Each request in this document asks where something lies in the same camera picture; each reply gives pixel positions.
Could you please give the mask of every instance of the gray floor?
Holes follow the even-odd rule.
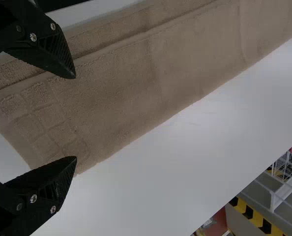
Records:
[[[278,181],[272,179],[271,177],[265,174],[261,174],[257,178],[257,180],[259,180],[261,183],[265,184],[266,186],[270,187],[274,191],[277,190],[281,186],[281,183],[279,183]],[[256,201],[263,204],[265,207],[270,208],[270,198],[271,198],[270,193],[267,190],[265,190],[263,187],[259,186],[257,183],[252,182],[243,190],[243,192],[251,196]],[[254,209],[256,209],[268,221],[270,221],[271,223],[276,225],[278,228],[280,228],[284,233],[286,233],[289,236],[292,236],[291,225],[285,223],[276,215],[272,214],[270,211],[261,207],[260,205],[250,200],[249,198],[245,197],[244,195],[239,194],[238,196],[242,198],[244,201],[246,201]],[[287,197],[286,201],[292,205],[292,193],[290,194],[289,197]],[[292,224],[292,209],[289,206],[287,206],[285,203],[281,203],[279,207],[276,208],[275,212]]]

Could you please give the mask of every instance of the white surface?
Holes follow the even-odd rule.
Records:
[[[90,19],[101,17],[142,0],[91,0],[71,7],[63,8],[46,15],[60,25],[62,29]]]
[[[292,40],[77,176],[33,235],[189,236],[291,146]]]

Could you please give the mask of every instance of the white metal railing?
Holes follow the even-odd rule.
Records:
[[[277,191],[270,191],[270,211],[274,210],[292,193],[292,153],[285,152],[271,166],[271,176],[279,178],[283,185]]]
[[[285,152],[271,165],[271,175],[288,181],[292,177],[292,153]]]

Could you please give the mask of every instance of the folded towel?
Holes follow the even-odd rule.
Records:
[[[0,61],[0,133],[81,173],[292,38],[292,0],[139,3],[66,32],[77,79]]]

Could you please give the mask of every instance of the beige towel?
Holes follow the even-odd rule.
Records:
[[[0,61],[0,133],[81,173],[292,38],[292,0],[147,1],[66,36],[76,80]]]

